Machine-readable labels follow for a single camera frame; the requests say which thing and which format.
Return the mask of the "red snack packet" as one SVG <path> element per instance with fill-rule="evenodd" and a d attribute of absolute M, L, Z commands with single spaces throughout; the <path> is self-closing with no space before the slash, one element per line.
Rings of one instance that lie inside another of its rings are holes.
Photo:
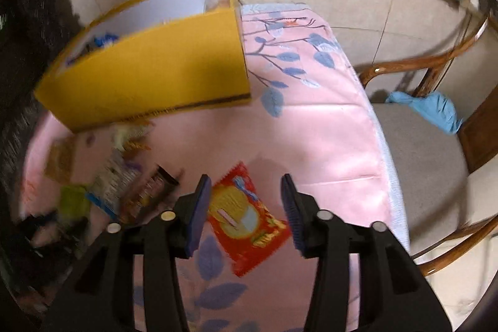
<path fill-rule="evenodd" d="M 213 186 L 208 221 L 238 277 L 262 264 L 291 236 L 288 223 L 258 197 L 242 162 Z"/>

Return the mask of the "brown chocolate bar packet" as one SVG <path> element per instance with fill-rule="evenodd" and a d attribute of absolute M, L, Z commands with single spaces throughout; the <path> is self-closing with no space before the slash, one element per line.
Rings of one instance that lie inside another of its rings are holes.
<path fill-rule="evenodd" d="M 137 224 L 142 222 L 150 212 L 166 199 L 180 184 L 177 176 L 170 175 L 161 166 L 157 166 L 154 173 L 136 190 L 127 197 L 122 206 L 119 221 L 123 224 Z"/>

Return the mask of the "wooden side cabinet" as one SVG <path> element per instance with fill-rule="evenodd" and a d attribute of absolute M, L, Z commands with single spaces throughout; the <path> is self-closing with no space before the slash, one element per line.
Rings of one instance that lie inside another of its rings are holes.
<path fill-rule="evenodd" d="M 495 87 L 458 131 L 470 174 L 488 163 L 498 151 L 498 88 Z"/>

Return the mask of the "blue cloth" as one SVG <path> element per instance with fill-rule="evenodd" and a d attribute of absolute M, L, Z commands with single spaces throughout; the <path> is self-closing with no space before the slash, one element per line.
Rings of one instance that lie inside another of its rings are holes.
<path fill-rule="evenodd" d="M 452 100 L 440 92 L 415 97 L 404 92 L 395 91 L 388 95 L 385 103 L 408 106 L 422 118 L 447 134 L 457 134 L 463 123 Z"/>

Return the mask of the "pink floral tablecloth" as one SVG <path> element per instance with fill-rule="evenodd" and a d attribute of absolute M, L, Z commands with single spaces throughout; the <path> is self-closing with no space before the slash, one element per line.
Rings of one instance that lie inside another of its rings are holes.
<path fill-rule="evenodd" d="M 332 31 L 307 9 L 243 18 L 254 99 L 247 105 L 190 110 L 147 125 L 152 149 L 143 180 L 161 166 L 180 184 L 137 224 L 173 209 L 202 175 L 213 186 L 237 163 L 247 166 L 256 193 L 284 220 L 280 179 L 290 174 L 301 191 L 345 221 L 390 222 L 389 151 L 354 69 Z M 189 331 L 300 331 L 317 263 L 304 260 L 291 238 L 242 277 L 232 271 L 208 218 L 198 249 L 176 260 Z M 134 259 L 135 330 L 144 327 L 143 258 Z"/>

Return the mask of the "blue snack packet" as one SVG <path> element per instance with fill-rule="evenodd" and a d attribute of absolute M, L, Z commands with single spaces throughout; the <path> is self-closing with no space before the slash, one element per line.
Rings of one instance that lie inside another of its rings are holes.
<path fill-rule="evenodd" d="M 74 56 L 72 58 L 69 58 L 66 61 L 66 65 L 71 66 L 72 64 L 77 62 L 77 60 L 79 58 L 82 58 L 83 56 L 86 56 L 95 50 L 99 50 L 101 48 L 106 48 L 108 46 L 115 44 L 119 40 L 119 38 L 120 38 L 120 36 L 114 35 L 114 34 L 109 33 L 109 32 L 105 33 L 104 35 L 94 36 L 92 38 L 92 40 L 88 41 L 84 45 L 84 47 L 80 51 L 80 53 L 78 53 L 76 56 Z"/>

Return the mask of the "yellow cardboard box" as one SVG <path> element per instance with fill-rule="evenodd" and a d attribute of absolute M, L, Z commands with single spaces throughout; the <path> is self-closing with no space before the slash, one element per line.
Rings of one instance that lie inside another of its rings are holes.
<path fill-rule="evenodd" d="M 238 0 L 130 0 L 95 19 L 52 62 L 38 101 L 72 131 L 251 97 Z M 94 36 L 119 40 L 71 66 Z"/>

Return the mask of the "dark carved wooden screen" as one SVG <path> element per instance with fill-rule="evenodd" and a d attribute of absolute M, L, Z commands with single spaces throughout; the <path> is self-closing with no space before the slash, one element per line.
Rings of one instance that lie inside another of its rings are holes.
<path fill-rule="evenodd" d="M 1 0 L 1 196 L 19 196 L 28 145 L 43 108 L 34 89 L 81 30 L 71 0 Z"/>

